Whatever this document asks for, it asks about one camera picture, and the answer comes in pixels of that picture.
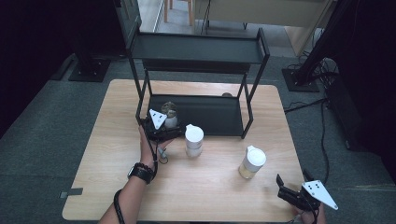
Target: black metal shelf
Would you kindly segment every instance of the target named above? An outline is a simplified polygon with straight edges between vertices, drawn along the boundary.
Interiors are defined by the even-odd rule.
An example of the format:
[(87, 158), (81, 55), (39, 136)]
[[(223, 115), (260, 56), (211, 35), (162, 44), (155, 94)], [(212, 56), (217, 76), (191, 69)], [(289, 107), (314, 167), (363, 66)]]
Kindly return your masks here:
[[(181, 127), (193, 124), (201, 127), (207, 135), (245, 138), (253, 122), (250, 102), (270, 56), (262, 28), (252, 38), (141, 33), (136, 28), (134, 37), (127, 44), (127, 54), (140, 99), (136, 119), (140, 120), (141, 105), (148, 87), (148, 109), (161, 111), (164, 103), (173, 102), (177, 105)], [(137, 75), (136, 60), (143, 62), (143, 86)], [(259, 64), (260, 69), (249, 91), (247, 75), (252, 64)], [(243, 77), (239, 92), (233, 97), (155, 94), (150, 86), (150, 71), (237, 74)], [(243, 93), (247, 102), (246, 124), (242, 120), (239, 100)]]

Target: chair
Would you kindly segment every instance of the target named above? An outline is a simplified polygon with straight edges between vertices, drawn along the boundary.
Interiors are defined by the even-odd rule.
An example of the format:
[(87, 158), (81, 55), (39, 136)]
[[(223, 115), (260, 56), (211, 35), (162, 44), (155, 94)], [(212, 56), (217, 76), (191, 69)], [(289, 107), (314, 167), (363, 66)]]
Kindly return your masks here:
[[(169, 2), (169, 9), (173, 8), (173, 0), (165, 0), (165, 6), (163, 10), (163, 21), (168, 22), (168, 1)], [(188, 3), (189, 7), (189, 24), (192, 25), (192, 0), (180, 0)]]

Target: wrist strap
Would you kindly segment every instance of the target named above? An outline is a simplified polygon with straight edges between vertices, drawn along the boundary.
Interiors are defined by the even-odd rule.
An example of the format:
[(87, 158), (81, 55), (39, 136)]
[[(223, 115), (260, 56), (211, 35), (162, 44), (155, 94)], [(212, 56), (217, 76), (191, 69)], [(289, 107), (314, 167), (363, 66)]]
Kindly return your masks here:
[(137, 162), (134, 164), (134, 167), (142, 168), (145, 171), (149, 172), (151, 174), (151, 176), (154, 176), (154, 171), (152, 171), (151, 168), (149, 168), (145, 163)]
[(120, 224), (125, 224), (125, 221), (123, 220), (120, 204), (119, 204), (119, 195), (121, 193), (121, 189), (119, 189), (116, 194), (114, 195), (114, 208), (116, 209), (117, 213), (117, 218), (119, 219)]
[(136, 166), (132, 169), (132, 172), (129, 174), (128, 177), (131, 177), (132, 175), (135, 175), (139, 177), (140, 179), (146, 181), (146, 184), (149, 184), (152, 180), (152, 174), (146, 171), (145, 169), (139, 169)]

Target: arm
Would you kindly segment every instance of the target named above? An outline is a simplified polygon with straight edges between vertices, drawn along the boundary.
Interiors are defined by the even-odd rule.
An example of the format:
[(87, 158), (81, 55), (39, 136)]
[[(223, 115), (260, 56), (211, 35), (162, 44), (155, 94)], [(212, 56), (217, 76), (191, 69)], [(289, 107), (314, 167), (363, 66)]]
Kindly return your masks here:
[[(141, 150), (140, 162), (146, 164), (149, 168), (153, 169), (154, 162), (152, 159), (151, 150), (149, 148), (149, 143), (146, 139), (145, 132), (141, 126), (139, 126), (139, 132)], [(159, 147), (165, 148), (171, 141), (172, 140), (163, 142), (159, 144)], [(125, 223), (136, 223), (146, 185), (147, 184), (144, 180), (140, 179), (137, 176), (131, 176), (131, 178), (122, 189), (119, 195), (119, 204)], [(111, 204), (108, 207), (105, 214), (99, 220), (99, 223), (119, 223), (114, 204)]]

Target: chair leg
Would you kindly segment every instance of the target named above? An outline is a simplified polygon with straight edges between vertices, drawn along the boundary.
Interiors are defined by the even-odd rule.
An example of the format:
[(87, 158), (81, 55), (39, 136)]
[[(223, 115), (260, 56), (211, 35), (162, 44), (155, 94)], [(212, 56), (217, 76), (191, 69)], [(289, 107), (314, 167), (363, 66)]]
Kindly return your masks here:
[(191, 0), (188, 2), (188, 5), (189, 5), (189, 23), (190, 23), (190, 26), (192, 26), (192, 3), (191, 3)]

